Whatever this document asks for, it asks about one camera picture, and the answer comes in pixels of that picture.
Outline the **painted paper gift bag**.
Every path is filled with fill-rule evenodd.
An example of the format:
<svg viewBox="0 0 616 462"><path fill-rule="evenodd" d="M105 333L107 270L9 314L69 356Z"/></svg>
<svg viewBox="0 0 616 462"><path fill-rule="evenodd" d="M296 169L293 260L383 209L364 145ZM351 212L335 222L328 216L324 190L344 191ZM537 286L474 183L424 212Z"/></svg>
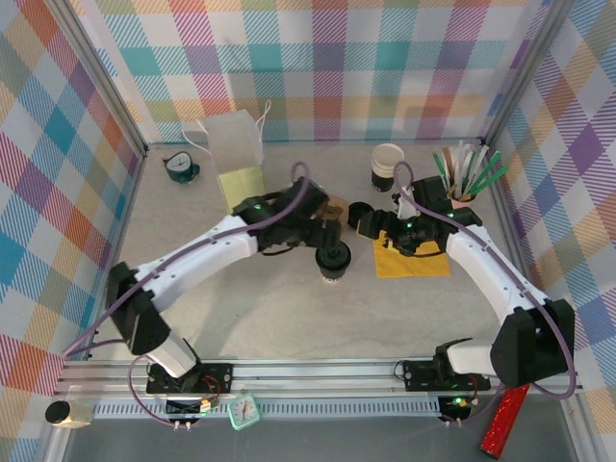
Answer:
<svg viewBox="0 0 616 462"><path fill-rule="evenodd" d="M203 121L195 116L200 129L193 141L181 124L188 144L203 150L214 163L214 172L228 213L245 199L266 193L262 163L263 132L271 101L266 100L262 114L254 119L247 110L211 115Z"/></svg>

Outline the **yellow paper napkin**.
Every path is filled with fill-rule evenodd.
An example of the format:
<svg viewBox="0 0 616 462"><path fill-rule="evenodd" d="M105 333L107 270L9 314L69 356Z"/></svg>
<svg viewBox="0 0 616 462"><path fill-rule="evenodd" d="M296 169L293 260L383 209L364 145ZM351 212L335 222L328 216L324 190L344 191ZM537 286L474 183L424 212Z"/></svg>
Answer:
<svg viewBox="0 0 616 462"><path fill-rule="evenodd" d="M434 242L423 243L418 253L405 257L386 246L386 233L381 231L373 242L376 275L379 278L450 276L449 261Z"/></svg>

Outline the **green stir stick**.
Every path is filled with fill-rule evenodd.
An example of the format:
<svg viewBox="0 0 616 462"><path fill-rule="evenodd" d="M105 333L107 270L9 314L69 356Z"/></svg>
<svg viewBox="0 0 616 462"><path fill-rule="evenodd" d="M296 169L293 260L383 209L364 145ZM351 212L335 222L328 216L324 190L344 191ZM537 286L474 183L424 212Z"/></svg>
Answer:
<svg viewBox="0 0 616 462"><path fill-rule="evenodd" d="M477 196L481 191L483 191L484 189L488 188L493 183L495 183L498 179L500 179L507 171L508 171L508 167L502 167L494 175L488 177L485 181L483 181L482 183L476 185L472 189L471 195L472 196Z"/></svg>
<svg viewBox="0 0 616 462"><path fill-rule="evenodd" d="M489 146L487 144L484 144L475 158L475 162L473 164L473 168L471 170L471 174L469 177L469 182L465 190L466 194L471 194L471 189L473 188L473 185L479 176L479 171L481 170L483 159L488 152L489 152Z"/></svg>
<svg viewBox="0 0 616 462"><path fill-rule="evenodd" d="M443 182L444 188L446 190L448 190L449 189L449 171L446 169L446 166L445 166L445 164L443 162L443 159L442 159L442 157L439 154L433 153L432 156L433 156L433 160L434 160L434 162L435 162L435 164L436 164L436 166L437 166L437 168L439 170L439 175L440 175L441 180Z"/></svg>
<svg viewBox="0 0 616 462"><path fill-rule="evenodd" d="M475 182L473 183L471 187L471 195L478 194L479 190L481 189L481 185L483 184L483 180L487 177L490 170L495 166L495 164L500 160L500 158L501 158L501 153L499 151L496 151L495 154L490 159L490 161L488 162L485 169L481 171L481 173L479 174L479 176L476 178Z"/></svg>

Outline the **brown stir stick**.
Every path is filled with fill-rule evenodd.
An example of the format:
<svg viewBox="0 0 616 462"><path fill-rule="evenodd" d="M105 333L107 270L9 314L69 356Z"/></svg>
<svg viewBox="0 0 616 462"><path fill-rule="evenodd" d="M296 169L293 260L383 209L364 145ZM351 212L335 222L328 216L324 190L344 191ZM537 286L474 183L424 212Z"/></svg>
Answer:
<svg viewBox="0 0 616 462"><path fill-rule="evenodd" d="M455 167L453 163L453 158L451 156L450 150L448 147L443 147L442 152L444 155L444 159L447 166L447 176L449 181L449 190L452 192L456 186L455 184Z"/></svg>

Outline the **black paper cup stack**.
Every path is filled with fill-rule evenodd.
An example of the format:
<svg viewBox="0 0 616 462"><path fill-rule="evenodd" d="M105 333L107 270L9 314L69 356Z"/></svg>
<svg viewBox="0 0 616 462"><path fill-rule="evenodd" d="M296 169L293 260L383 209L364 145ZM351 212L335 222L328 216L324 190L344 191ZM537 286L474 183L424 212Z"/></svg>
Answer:
<svg viewBox="0 0 616 462"><path fill-rule="evenodd" d="M372 186L381 193L394 185L394 168L404 160L403 150L393 143L382 143L372 152Z"/></svg>

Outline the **dark teal alarm clock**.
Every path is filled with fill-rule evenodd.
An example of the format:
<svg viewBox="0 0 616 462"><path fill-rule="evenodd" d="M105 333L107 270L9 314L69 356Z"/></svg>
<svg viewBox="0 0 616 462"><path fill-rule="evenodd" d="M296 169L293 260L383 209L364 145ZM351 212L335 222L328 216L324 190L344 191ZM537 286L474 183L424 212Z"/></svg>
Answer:
<svg viewBox="0 0 616 462"><path fill-rule="evenodd" d="M200 173L200 165L186 151L180 151L163 159L167 176L175 183L190 184Z"/></svg>

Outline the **small circuit board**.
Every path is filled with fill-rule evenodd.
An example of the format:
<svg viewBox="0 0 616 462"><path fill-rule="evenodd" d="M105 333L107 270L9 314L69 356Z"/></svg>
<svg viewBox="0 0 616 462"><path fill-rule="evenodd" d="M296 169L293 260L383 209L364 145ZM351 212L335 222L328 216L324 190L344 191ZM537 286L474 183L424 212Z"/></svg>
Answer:
<svg viewBox="0 0 616 462"><path fill-rule="evenodd" d="M452 419L467 419L471 414L471 398L467 396L438 397L439 409L443 416Z"/></svg>
<svg viewBox="0 0 616 462"><path fill-rule="evenodd" d="M169 419L199 419L206 416L216 406L217 401L210 398L193 401L168 399L165 413Z"/></svg>

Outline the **mint square clock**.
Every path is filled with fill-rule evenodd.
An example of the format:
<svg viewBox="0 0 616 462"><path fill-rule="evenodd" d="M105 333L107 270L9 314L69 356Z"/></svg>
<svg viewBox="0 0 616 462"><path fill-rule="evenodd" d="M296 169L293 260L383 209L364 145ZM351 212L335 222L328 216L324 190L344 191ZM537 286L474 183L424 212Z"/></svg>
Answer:
<svg viewBox="0 0 616 462"><path fill-rule="evenodd" d="M237 431L246 429L261 421L261 411L255 396L246 393L235 398L227 408L233 428Z"/></svg>

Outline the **red glitter microphone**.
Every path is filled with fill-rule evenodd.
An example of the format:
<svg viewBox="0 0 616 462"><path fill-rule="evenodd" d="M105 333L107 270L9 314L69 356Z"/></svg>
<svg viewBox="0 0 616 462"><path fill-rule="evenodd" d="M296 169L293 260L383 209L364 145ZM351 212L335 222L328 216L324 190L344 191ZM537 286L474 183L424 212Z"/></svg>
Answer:
<svg viewBox="0 0 616 462"><path fill-rule="evenodd" d="M507 388L500 400L482 441L480 450L493 460L499 460L511 430L526 399L529 385Z"/></svg>

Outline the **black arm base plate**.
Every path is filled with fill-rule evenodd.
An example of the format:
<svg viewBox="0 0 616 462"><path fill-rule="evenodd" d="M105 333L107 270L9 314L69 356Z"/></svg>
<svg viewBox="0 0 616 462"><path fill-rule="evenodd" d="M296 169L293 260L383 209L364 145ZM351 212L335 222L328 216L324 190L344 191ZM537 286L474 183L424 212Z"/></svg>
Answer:
<svg viewBox="0 0 616 462"><path fill-rule="evenodd" d="M451 372L435 360L401 362L406 392L489 391L491 382L480 374Z"/></svg>
<svg viewBox="0 0 616 462"><path fill-rule="evenodd" d="M231 363L199 363L181 377L171 376L154 363L147 367L146 392L149 395L229 394L233 380Z"/></svg>

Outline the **aluminium frame rail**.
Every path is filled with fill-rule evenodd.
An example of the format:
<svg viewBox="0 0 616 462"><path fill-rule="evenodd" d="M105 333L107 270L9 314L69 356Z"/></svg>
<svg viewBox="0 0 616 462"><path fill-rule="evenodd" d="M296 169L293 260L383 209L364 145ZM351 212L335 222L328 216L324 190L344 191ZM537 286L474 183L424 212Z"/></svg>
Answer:
<svg viewBox="0 0 616 462"><path fill-rule="evenodd" d="M407 394L395 359L233 360L228 396L257 398L368 398ZM130 398L129 361L66 363L56 398Z"/></svg>

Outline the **aluminium frame post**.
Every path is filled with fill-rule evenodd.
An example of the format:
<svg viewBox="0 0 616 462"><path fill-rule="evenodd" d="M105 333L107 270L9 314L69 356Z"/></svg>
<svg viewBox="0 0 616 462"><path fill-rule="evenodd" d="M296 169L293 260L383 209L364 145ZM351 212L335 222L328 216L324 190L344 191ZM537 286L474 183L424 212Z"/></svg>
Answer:
<svg viewBox="0 0 616 462"><path fill-rule="evenodd" d="M496 143L574 3L575 0L528 0L511 43L515 54L506 59L504 78L477 136L482 144Z"/></svg>
<svg viewBox="0 0 616 462"><path fill-rule="evenodd" d="M44 3L66 34L67 40L75 50L82 66L94 86L101 93L111 114L115 117L122 134L139 156L145 159L148 146L92 44L86 29L72 8L70 0L44 0Z"/></svg>

